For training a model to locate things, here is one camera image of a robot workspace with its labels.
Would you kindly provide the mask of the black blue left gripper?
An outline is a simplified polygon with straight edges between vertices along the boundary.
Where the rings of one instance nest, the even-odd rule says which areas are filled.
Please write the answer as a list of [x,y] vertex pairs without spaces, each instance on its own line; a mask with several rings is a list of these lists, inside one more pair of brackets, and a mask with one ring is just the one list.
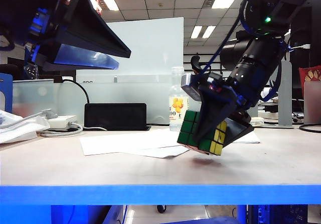
[[108,54],[131,55],[90,0],[24,0],[24,6],[24,43],[42,45],[35,48],[35,64],[45,71],[117,69]]

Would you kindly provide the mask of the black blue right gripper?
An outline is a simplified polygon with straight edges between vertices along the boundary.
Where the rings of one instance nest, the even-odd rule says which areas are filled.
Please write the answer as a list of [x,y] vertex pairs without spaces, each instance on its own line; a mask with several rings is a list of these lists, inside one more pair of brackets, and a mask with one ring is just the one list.
[[193,134],[198,148],[222,121],[227,123],[223,147],[253,131],[248,113],[232,114],[251,107],[251,73],[232,72],[227,79],[215,72],[198,74],[198,93],[202,105]]

